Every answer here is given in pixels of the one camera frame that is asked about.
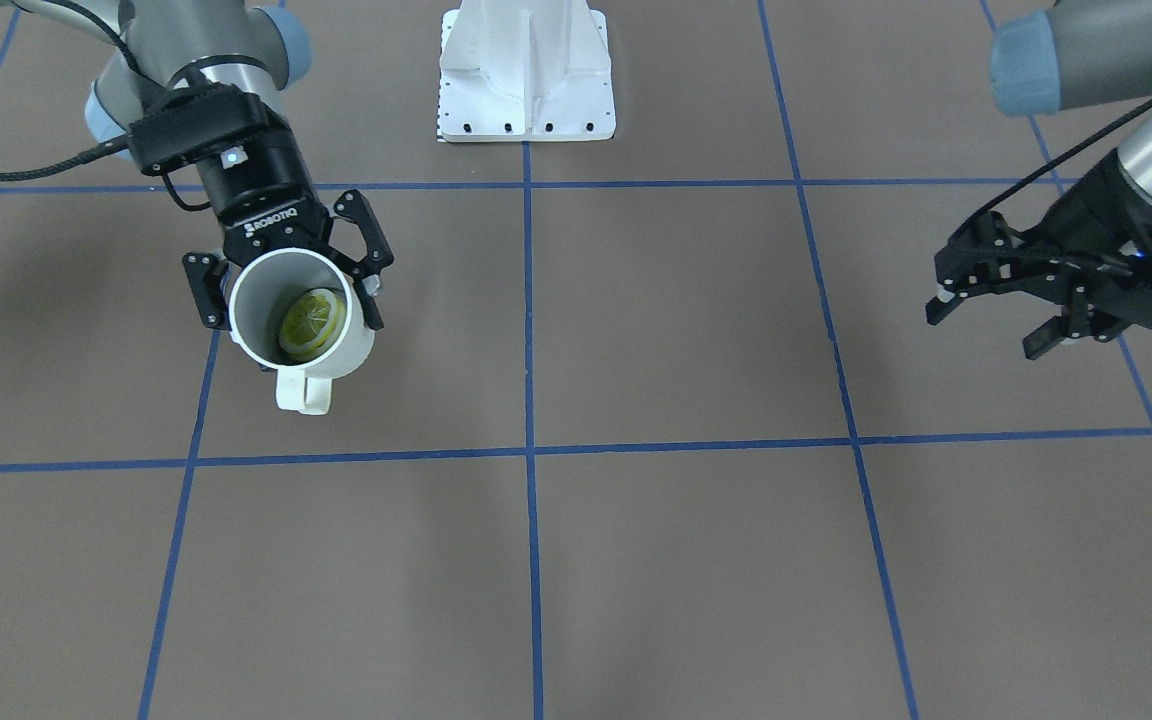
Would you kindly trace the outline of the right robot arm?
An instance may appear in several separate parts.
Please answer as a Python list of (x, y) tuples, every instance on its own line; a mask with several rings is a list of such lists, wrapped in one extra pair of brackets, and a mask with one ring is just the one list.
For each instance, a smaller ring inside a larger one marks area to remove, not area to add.
[(192, 167), (207, 197), (200, 209), (221, 232), (219, 252), (182, 262), (200, 323), (228, 327), (229, 270), (302, 249), (342, 272), (362, 323), (382, 328), (376, 291), (394, 255), (374, 210), (357, 191), (323, 204), (285, 118), (280, 94), (312, 63), (298, 18), (242, 1), (20, 1), (18, 9), (109, 41), (115, 53), (88, 101), (96, 145), (47, 167), (0, 172), (0, 182), (56, 176), (120, 152), (164, 184)]

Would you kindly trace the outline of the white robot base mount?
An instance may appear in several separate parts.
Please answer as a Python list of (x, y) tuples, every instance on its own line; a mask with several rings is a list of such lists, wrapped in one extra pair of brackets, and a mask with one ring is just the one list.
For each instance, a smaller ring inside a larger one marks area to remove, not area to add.
[(609, 141), (617, 128), (607, 18), (585, 1), (462, 1), (444, 13), (435, 137)]

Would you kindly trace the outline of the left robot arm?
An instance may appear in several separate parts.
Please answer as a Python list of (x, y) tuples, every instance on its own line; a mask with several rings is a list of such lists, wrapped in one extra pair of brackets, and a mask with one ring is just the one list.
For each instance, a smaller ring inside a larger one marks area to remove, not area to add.
[(996, 108), (1033, 118), (1142, 100), (1139, 127), (1018, 232), (988, 202), (934, 255), (931, 325), (987, 293), (1023, 291), (1058, 314), (1024, 338), (1028, 359), (1079, 340), (1152, 331), (1152, 1), (1056, 1), (996, 29)]

